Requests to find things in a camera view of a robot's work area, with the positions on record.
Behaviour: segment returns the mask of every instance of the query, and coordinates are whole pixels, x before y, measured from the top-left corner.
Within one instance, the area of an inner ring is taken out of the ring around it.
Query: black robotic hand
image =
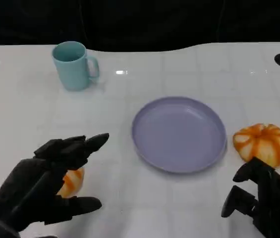
[[[19,237],[18,232],[33,222],[45,225],[71,220],[102,205],[97,198],[62,198],[56,195],[68,170],[77,170],[98,151],[109,134],[86,140],[85,136],[53,139],[21,160],[0,188],[0,238]]]
[[[266,238],[280,238],[280,175],[257,158],[235,174],[234,182],[252,180],[258,185],[258,200],[247,191],[233,186],[222,209],[222,217],[234,210],[253,218],[253,224]]]

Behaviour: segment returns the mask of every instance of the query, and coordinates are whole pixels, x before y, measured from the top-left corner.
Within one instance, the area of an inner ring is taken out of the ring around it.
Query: light blue mug
[[[80,91],[87,88],[90,81],[99,77],[97,59],[87,56],[87,50],[82,43],[66,41],[57,45],[52,51],[52,57],[61,83],[68,91]],[[94,64],[95,76],[91,76],[88,61]]]

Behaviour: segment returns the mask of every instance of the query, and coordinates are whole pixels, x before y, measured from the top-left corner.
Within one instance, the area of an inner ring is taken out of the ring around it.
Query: pumpkin
[[[255,124],[233,135],[233,145],[246,162],[254,156],[266,164],[280,165],[280,128],[273,124]]]
[[[82,186],[84,174],[83,167],[78,170],[68,170],[63,178],[64,184],[57,195],[61,195],[63,198],[69,198],[76,195]]]

